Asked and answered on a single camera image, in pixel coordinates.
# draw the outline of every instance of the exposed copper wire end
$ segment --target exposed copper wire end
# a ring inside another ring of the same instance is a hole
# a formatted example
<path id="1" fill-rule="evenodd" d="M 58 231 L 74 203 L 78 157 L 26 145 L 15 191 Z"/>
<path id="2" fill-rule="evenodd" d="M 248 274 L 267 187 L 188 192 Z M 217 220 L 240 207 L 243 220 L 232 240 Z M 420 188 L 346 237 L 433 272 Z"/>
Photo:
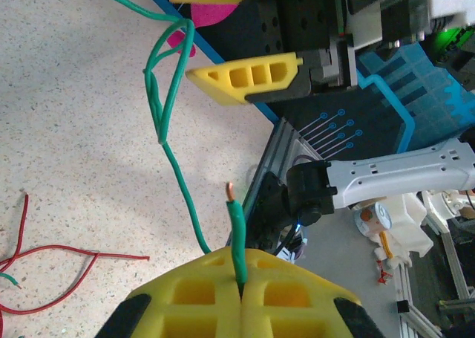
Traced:
<path id="1" fill-rule="evenodd" d="M 228 196 L 228 201 L 233 202 L 235 200 L 235 191 L 231 182 L 226 183 L 226 195 Z"/>

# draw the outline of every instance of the green insulated wire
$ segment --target green insulated wire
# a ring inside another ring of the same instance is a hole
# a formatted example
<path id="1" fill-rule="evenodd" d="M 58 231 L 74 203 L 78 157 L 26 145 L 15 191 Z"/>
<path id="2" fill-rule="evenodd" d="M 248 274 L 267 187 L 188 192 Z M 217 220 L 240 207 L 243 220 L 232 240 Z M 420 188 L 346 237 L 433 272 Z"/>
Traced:
<path id="1" fill-rule="evenodd" d="M 166 21 L 172 22 L 163 35 L 158 39 L 157 43 L 153 47 L 150 56 L 148 57 L 145 70 L 143 71 L 145 76 L 145 89 L 147 92 L 148 105 L 150 106 L 151 117 L 154 121 L 155 132 L 158 136 L 158 143 L 162 145 L 163 150 L 165 151 L 166 157 L 170 161 L 171 167 L 177 178 L 178 186 L 183 194 L 183 197 L 188 207 L 190 213 L 191 222 L 193 223 L 194 234 L 198 240 L 198 244 L 201 247 L 201 250 L 207 254 L 210 253 L 208 245 L 206 244 L 203 233 L 201 232 L 200 222 L 198 221 L 198 215 L 193 204 L 193 199 L 191 198 L 188 187 L 186 186 L 185 179 L 180 169 L 180 165 L 177 162 L 170 146 L 166 142 L 168 135 L 168 127 L 170 126 L 171 113 L 173 111 L 173 105 L 175 102 L 175 97 L 177 96 L 178 87 L 180 85 L 181 79 L 185 73 L 186 63 L 188 62 L 189 54 L 191 48 L 193 47 L 193 38 L 194 38 L 194 25 L 192 20 L 180 19 L 176 16 L 164 15 L 161 13 L 154 13 L 152 11 L 146 10 L 143 7 L 134 4 L 129 0 L 114 0 L 120 4 L 128 7 L 132 11 L 147 17 L 152 20 L 157 21 Z M 185 39 L 175 48 L 171 50 L 160 52 L 162 46 L 166 43 L 166 40 L 170 35 L 173 34 L 176 30 L 184 29 L 185 30 Z M 178 60 L 177 69 L 174 72 L 173 78 L 171 80 L 170 88 L 168 90 L 166 101 L 162 105 L 160 102 L 159 92 L 158 92 L 158 82 L 157 78 L 153 74 L 154 67 L 162 59 L 171 56 L 172 54 L 181 51 L 180 58 Z"/>
<path id="2" fill-rule="evenodd" d="M 5 278 L 5 279 L 7 279 L 8 281 L 10 281 L 13 285 L 17 286 L 18 288 L 22 288 L 22 287 L 19 285 L 18 281 L 16 281 L 16 280 L 13 278 L 13 276 L 8 275 L 7 273 L 0 273 L 0 277 L 3 277 L 3 278 Z"/>
<path id="3" fill-rule="evenodd" d="M 244 218 L 243 207 L 235 200 L 232 191 L 232 183 L 226 185 L 226 193 L 228 201 L 229 217 L 231 218 L 231 256 L 232 263 L 235 267 L 237 288 L 239 294 L 243 295 L 244 285 L 247 282 L 247 266 L 246 266 L 246 220 Z"/>

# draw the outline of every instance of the speckled countertop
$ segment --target speckled countertop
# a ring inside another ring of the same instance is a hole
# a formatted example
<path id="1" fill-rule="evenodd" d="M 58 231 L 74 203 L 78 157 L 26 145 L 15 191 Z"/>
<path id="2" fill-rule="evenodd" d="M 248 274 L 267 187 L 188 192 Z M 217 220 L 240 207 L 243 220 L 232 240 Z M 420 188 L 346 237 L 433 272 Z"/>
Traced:
<path id="1" fill-rule="evenodd" d="M 133 0 L 157 9 L 152 0 Z M 23 249 L 66 244 L 150 255 L 100 259 L 71 298 L 29 316 L 4 314 L 4 338 L 93 337 L 135 287 L 201 255 L 148 110 L 142 69 L 164 25 L 111 0 L 0 0 L 0 256 L 13 253 L 23 191 Z M 177 57 L 156 69 L 162 94 Z M 208 64 L 198 51 L 189 67 Z M 223 184 L 242 199 L 272 125 L 254 107 L 223 108 L 184 81 L 168 141 L 212 249 L 228 232 Z M 35 308 L 88 263 L 47 251 L 0 281 L 0 303 Z"/>

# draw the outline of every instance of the red wire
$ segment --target red wire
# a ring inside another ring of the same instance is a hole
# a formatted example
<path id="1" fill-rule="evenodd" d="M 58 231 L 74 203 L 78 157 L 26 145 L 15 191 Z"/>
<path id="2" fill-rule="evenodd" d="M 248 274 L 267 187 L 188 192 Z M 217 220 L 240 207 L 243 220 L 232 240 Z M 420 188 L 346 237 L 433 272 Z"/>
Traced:
<path id="1" fill-rule="evenodd" d="M 13 256 L 5 261 L 8 261 L 8 263 L 3 266 L 2 269 L 0 269 L 0 273 L 3 273 L 4 271 L 7 270 L 7 268 L 9 268 L 10 266 L 12 266 L 12 264 L 14 263 L 14 261 L 16 260 L 16 257 L 17 255 L 20 253 L 20 250 L 22 249 L 22 242 L 23 242 L 23 232 L 24 232 L 24 223 L 26 222 L 27 220 L 27 211 L 28 211 L 28 199 L 30 198 L 30 196 L 28 194 L 25 193 L 24 195 L 24 203 L 23 203 L 23 213 L 22 213 L 22 219 L 20 221 L 20 229 L 19 229 L 19 232 L 18 232 L 18 241 L 16 242 L 16 249 L 15 249 L 15 253 L 13 254 Z"/>
<path id="2" fill-rule="evenodd" d="M 54 305 L 57 305 L 64 299 L 67 299 L 77 288 L 78 286 L 84 281 L 85 277 L 91 271 L 91 268 L 93 267 L 94 263 L 96 260 L 100 257 L 103 258 L 119 258 L 119 259 L 131 259 L 131 260 L 149 260 L 149 256 L 134 256 L 134 255 L 125 255 L 125 254 L 112 254 L 112 253 L 98 253 L 94 251 L 89 251 L 89 250 L 82 250 L 82 249 L 77 249 L 75 247 L 69 247 L 66 245 L 45 245 L 43 247 L 35 247 L 34 249 L 27 250 L 23 253 L 20 253 L 20 250 L 22 248 L 22 242 L 23 242 L 23 232 L 24 232 L 24 223 L 26 222 L 27 218 L 27 210 L 28 210 L 28 195 L 25 195 L 24 197 L 24 205 L 23 205 L 23 214 L 22 214 L 22 220 L 20 221 L 20 229 L 19 229 L 19 234 L 18 234 L 18 241 L 16 244 L 16 249 L 15 253 L 12 255 L 11 258 L 5 259 L 3 261 L 0 261 L 0 265 L 5 264 L 0 269 L 0 273 L 3 273 L 7 268 L 9 268 L 17 259 L 20 259 L 24 256 L 36 253 L 41 250 L 54 250 L 54 249 L 59 249 L 59 250 L 69 250 L 73 251 L 75 253 L 79 254 L 84 254 L 84 255 L 89 255 L 93 256 L 91 262 L 89 263 L 88 267 L 86 267 L 86 270 L 82 275 L 79 277 L 77 280 L 76 284 L 74 284 L 68 291 L 63 293 L 59 298 L 55 299 L 54 301 L 43 305 L 38 308 L 34 308 L 31 310 L 13 310 L 12 308 L 8 308 L 0 304 L 0 338 L 3 337 L 3 318 L 1 315 L 1 312 L 7 312 L 11 314 L 16 314 L 16 315 L 24 315 L 24 314 L 31 314 L 31 313 L 38 313 L 40 311 L 46 310 L 47 308 L 53 307 Z"/>

